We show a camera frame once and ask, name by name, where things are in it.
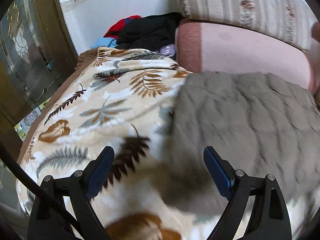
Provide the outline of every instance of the pink cushion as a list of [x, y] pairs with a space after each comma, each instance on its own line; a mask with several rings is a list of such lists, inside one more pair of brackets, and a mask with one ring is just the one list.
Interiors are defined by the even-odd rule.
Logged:
[[177, 61], [192, 72], [273, 73], [314, 90], [304, 53], [280, 40], [251, 30], [184, 20], [177, 35]]

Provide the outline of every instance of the wall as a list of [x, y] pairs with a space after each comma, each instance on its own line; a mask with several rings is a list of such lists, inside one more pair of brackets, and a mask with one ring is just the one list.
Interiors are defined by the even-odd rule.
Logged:
[[118, 20], [181, 11], [178, 0], [60, 0], [78, 54], [90, 49]]

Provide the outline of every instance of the metal screw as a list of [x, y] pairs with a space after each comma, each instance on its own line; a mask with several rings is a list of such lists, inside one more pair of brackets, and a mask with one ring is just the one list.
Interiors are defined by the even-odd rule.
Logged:
[[81, 175], [82, 175], [82, 171], [76, 171], [75, 173], [74, 173], [74, 175], [76, 176], [76, 177], [80, 177]]
[[268, 174], [268, 179], [275, 180], [275, 176], [273, 176], [272, 174]]
[[51, 175], [47, 175], [43, 178], [44, 181], [49, 181], [51, 179]]
[[244, 175], [244, 171], [236, 170], [236, 175], [242, 177]]

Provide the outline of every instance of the gray quilted cloth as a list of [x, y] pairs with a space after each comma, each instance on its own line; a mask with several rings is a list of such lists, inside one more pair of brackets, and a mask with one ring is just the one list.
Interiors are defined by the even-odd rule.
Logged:
[[206, 146], [249, 176], [274, 174], [287, 202], [319, 182], [320, 113], [307, 90], [276, 75], [190, 74], [174, 111], [165, 203], [197, 214], [224, 210], [203, 162]]

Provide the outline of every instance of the striped cushion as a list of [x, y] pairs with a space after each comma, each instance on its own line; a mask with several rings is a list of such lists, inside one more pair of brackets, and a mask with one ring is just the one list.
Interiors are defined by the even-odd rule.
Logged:
[[299, 49], [310, 47], [316, 17], [302, 0], [180, 0], [184, 16], [251, 29]]

